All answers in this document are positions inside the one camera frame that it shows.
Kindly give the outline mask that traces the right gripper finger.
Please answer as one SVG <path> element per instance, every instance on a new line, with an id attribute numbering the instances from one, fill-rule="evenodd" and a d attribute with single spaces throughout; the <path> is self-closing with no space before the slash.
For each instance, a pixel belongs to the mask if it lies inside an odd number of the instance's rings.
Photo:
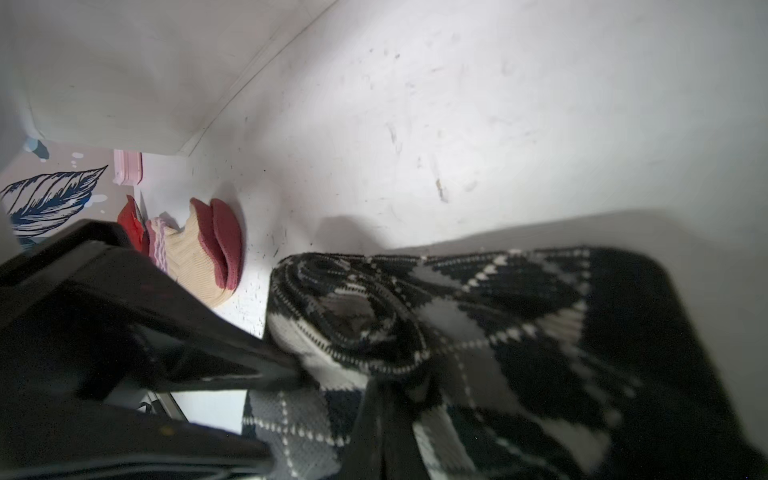
<path id="1" fill-rule="evenodd" d="M 403 388 L 371 380 L 345 447 L 339 479 L 427 479 L 415 438 L 414 407 Z"/>

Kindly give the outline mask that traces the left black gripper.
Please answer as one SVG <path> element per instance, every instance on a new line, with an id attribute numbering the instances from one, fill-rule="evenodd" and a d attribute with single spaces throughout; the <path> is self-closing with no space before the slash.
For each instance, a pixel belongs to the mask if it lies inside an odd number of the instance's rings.
<path id="1" fill-rule="evenodd" d="M 297 357 L 215 314 L 137 252 L 83 221 L 1 267 L 4 479 L 248 479 L 267 445 L 138 410 L 156 391 L 292 390 Z"/>

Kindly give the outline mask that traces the beige maroon striped sock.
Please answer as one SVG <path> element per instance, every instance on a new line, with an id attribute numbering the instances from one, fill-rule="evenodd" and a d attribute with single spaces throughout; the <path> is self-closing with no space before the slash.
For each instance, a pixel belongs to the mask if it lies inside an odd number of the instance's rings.
<path id="1" fill-rule="evenodd" d="M 209 308 L 232 297 L 242 275 L 243 239 L 226 202 L 192 198 L 183 229 L 160 217 L 148 220 L 146 227 L 149 257 L 157 268 Z"/>

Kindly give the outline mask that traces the black grey argyle sock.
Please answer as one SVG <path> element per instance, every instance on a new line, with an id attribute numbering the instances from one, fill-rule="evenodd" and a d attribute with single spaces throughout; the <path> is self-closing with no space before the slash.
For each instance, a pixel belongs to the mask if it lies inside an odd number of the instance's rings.
<path id="1" fill-rule="evenodd" d="M 336 479 L 367 384 L 399 384 L 428 479 L 763 479 L 666 273 L 613 248 L 305 253 L 269 338 L 309 382 L 247 393 L 274 479 Z"/>

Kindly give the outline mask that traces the red snack chip bag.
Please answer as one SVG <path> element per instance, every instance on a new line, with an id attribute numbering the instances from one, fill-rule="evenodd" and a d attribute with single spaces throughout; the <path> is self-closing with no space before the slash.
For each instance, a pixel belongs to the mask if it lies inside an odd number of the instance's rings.
<path id="1" fill-rule="evenodd" d="M 149 255 L 149 237 L 139 215 L 133 196 L 126 196 L 126 204 L 117 216 L 117 223 L 123 228 L 133 248 L 145 256 Z"/>

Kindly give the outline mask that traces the pink rectangular case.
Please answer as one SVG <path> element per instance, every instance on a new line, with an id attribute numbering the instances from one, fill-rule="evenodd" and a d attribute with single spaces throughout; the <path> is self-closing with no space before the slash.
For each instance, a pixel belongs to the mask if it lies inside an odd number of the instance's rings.
<path id="1" fill-rule="evenodd" d="M 141 152 L 114 150 L 114 180 L 121 186 L 137 186 L 143 180 L 143 156 Z"/>

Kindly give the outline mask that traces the white compartment organizer tray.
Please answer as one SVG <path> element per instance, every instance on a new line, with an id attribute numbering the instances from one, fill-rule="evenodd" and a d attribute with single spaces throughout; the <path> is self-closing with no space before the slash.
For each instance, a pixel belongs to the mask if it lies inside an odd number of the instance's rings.
<path id="1" fill-rule="evenodd" d="M 40 140 L 187 155 L 325 1 L 5 1 L 1 87 Z"/>

